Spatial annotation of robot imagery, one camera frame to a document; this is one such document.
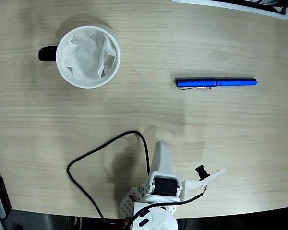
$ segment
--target mug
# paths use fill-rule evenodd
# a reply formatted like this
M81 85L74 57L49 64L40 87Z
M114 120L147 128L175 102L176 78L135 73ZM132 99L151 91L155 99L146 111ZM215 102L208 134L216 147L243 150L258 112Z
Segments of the mug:
M80 31L83 30L96 30L98 32L103 33L105 36L107 36L110 41L113 43L115 51L116 51L116 60L114 62L113 67L111 70L102 76L98 80L94 81L81 81L73 77L72 71L69 67L63 65L62 62L62 50L65 48L69 40L76 34L78 34ZM55 61L58 67L58 70L62 77L69 82L70 84L83 88L83 89L93 89L97 88L99 86L102 86L106 84L108 81L110 81L115 73L117 72L119 65L120 65L120 43L119 38L115 34L115 32L105 25L85 25L77 27L71 31L69 31L59 42L58 46L47 46L44 48L41 48L38 52L38 59L40 61Z

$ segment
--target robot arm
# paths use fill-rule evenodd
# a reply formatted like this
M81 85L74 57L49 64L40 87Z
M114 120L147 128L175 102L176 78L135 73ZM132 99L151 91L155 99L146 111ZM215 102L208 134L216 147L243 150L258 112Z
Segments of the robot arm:
M200 186L207 188L207 183L223 173L218 170L210 175L201 165L196 168L200 180L186 180L181 182L180 178L172 171L168 146L165 141L157 143L151 171L147 180L138 190L136 187L130 189L120 203L120 211L125 217L132 217L142 208L157 203L179 202L188 199L188 191ZM177 230L177 221L173 216L176 206L153 207L142 211L132 225L132 230Z

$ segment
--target pen clip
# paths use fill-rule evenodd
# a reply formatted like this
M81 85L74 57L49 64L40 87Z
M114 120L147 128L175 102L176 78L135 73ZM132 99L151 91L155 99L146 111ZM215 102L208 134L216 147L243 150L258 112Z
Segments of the pen clip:
M179 87L179 90L198 90L198 89L208 89L208 90L210 90L211 87L209 87L209 86L199 86L199 87L190 87L190 88Z

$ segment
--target white tissue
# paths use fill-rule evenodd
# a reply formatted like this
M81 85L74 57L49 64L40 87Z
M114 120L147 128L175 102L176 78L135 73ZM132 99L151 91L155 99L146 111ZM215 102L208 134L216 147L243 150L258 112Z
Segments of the white tissue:
M62 51L62 62L74 78L95 81L107 74L116 60L114 45L98 31L86 30L74 35Z

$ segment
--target cable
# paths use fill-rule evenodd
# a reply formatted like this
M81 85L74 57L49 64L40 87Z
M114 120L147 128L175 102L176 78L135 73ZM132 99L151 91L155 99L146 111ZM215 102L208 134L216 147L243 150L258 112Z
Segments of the cable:
M148 155L148 147L147 147L147 143L146 143L146 140L145 138L143 137L143 135L141 133L139 133L138 131L128 131L128 132L124 132L122 134L119 134L118 136L116 136L115 138L107 141L105 144L97 147L96 149L76 158L75 160L73 160L72 162L70 162L66 168L66 171L67 171L67 174L69 176L69 178L71 179L71 181L84 193L84 195L86 195L86 197L92 202L92 204L95 206L98 214L100 215L100 217L102 218L102 220L107 223L107 224L118 224L118 223L111 223L111 222L107 222L106 219L104 218L104 216L102 215L98 205L96 204L96 202L94 201L94 199L81 187L81 185L78 184L78 182L73 178L73 176L71 175L71 172L70 172L70 168L73 164L75 164L76 162L82 160L83 158L85 157L88 157L90 155L92 155L93 153L103 149L104 147L108 146L109 144L113 143L114 141L116 141L117 139L120 139L121 137L123 136L126 136L128 134L136 134L138 135L141 139L142 139L142 142L144 144L144 148L145 148L145 155L146 155L146 167L147 167L147 174L149 174L149 171L150 171L150 168L149 168L149 155Z
M129 228L131 227L131 225L134 223L134 221L139 217L139 215L144 211L144 210L149 210L153 207L157 207L157 206L170 206L170 205L185 205L187 203L190 203L194 200L197 200L198 198L200 198L201 196L203 196L206 192L208 188L205 186L204 190L202 191L202 193L196 195L195 197L189 199L189 200L185 200L185 201L178 201L178 202L161 202L161 203L155 203L155 204L151 204L148 206L143 207L142 209L140 209L139 211L137 211L136 214L134 214L134 216L131 218L131 220L128 222L128 224L126 225L126 230L129 230Z

